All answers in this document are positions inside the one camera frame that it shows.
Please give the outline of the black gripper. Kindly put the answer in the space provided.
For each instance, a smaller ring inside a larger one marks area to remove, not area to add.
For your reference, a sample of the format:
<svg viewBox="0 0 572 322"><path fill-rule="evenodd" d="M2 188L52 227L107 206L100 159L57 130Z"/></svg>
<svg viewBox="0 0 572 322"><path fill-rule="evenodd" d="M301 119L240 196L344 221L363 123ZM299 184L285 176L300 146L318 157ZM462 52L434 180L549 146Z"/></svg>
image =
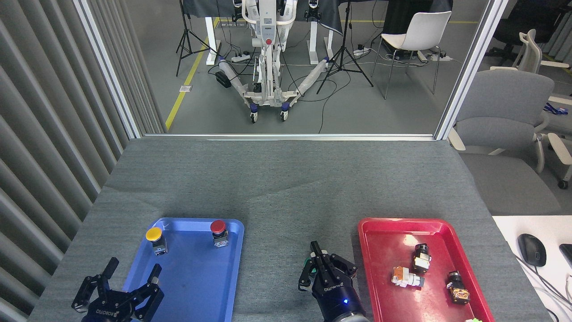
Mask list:
<svg viewBox="0 0 572 322"><path fill-rule="evenodd" d="M147 282L131 294L109 288L109 279L119 263L116 257L112 257L102 273L86 276L82 281L71 307L77 312L87 312L84 322L131 322L133 314L137 320L152 320L155 315L164 298L159 287L161 265L155 264ZM90 303L95 290L98 298Z"/></svg>
<svg viewBox="0 0 572 322"><path fill-rule="evenodd" d="M365 322L365 309L353 287L355 264L329 254L317 241L311 242L311 251L299 277L299 291L312 291L325 322Z"/></svg>

